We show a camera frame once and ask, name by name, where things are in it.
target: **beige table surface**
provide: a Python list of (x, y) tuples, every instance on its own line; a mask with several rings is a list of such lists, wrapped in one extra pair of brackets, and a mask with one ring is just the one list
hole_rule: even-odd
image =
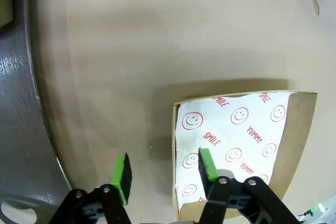
[(128, 151), (132, 221), (172, 221), (173, 102), (303, 89), (319, 97), (284, 202), (299, 214), (336, 193), (336, 0), (317, 0), (319, 16), (313, 0), (32, 1), (41, 99), (75, 186)]

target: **printed paper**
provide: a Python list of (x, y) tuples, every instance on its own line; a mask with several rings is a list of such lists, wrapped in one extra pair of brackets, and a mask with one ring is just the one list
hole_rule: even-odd
[(272, 176), (293, 92), (255, 93), (183, 103), (177, 115), (176, 184), (179, 209), (205, 200), (198, 149), (209, 148), (217, 169), (231, 170), (239, 182)]

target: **smile text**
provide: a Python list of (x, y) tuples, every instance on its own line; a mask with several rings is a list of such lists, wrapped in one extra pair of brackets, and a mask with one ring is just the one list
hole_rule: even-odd
[(259, 97), (261, 97), (262, 101), (266, 103), (267, 101), (271, 100), (271, 98), (268, 96), (267, 93), (261, 94)]
[(212, 99), (216, 100), (216, 102), (222, 107), (230, 104), (226, 101), (226, 99), (224, 99), (224, 97), (213, 97)]
[(212, 143), (214, 146), (217, 146), (221, 142), (221, 140), (218, 140), (215, 135), (211, 135), (210, 132), (207, 132), (203, 138), (208, 139), (209, 143)]

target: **small stain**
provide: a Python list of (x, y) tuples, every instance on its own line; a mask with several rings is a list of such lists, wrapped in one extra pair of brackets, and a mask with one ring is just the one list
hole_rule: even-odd
[(314, 10), (315, 10), (316, 15), (319, 16), (320, 15), (320, 6), (317, 3), (317, 0), (313, 0), (313, 5), (314, 5)]

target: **metal screw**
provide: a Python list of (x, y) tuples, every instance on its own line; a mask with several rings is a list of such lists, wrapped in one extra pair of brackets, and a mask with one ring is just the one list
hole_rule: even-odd
[(255, 185), (257, 184), (257, 182), (256, 182), (254, 179), (250, 179), (250, 180), (248, 181), (248, 184), (249, 184), (250, 186), (255, 186)]
[(226, 183), (227, 183), (227, 180), (226, 180), (226, 178), (220, 178), (218, 182), (219, 182), (220, 184), (226, 184)]
[(105, 187), (104, 189), (103, 189), (103, 192), (104, 193), (108, 193), (110, 191), (110, 188), (109, 187)]
[(81, 191), (77, 191), (76, 194), (75, 194), (75, 197), (76, 197), (76, 198), (80, 198), (80, 197), (82, 197), (82, 196), (83, 196), (83, 194), (82, 194)]

